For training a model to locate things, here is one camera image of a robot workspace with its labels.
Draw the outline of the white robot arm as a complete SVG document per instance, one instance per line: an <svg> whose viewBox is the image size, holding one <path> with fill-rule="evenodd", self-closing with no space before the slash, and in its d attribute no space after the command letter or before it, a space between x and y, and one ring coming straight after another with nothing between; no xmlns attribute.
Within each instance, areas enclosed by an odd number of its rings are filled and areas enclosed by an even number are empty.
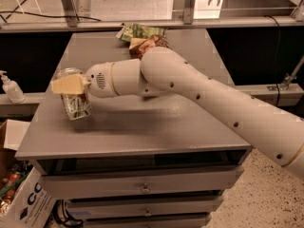
<svg viewBox="0 0 304 228"><path fill-rule="evenodd" d="M53 80L55 94L99 98L172 92L199 105L286 171L304 180L304 121L212 79L177 52L152 47L141 59L103 63Z"/></svg>

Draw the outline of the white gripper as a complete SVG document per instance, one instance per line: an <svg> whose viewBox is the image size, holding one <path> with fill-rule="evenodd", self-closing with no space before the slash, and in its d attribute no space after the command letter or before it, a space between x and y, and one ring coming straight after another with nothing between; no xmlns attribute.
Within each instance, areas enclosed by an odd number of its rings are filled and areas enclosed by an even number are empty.
<svg viewBox="0 0 304 228"><path fill-rule="evenodd" d="M104 63L92 66L86 76L82 74L71 74L51 82L51 90L55 94L83 94L88 91L96 97L116 97L112 80L113 63Z"/></svg>

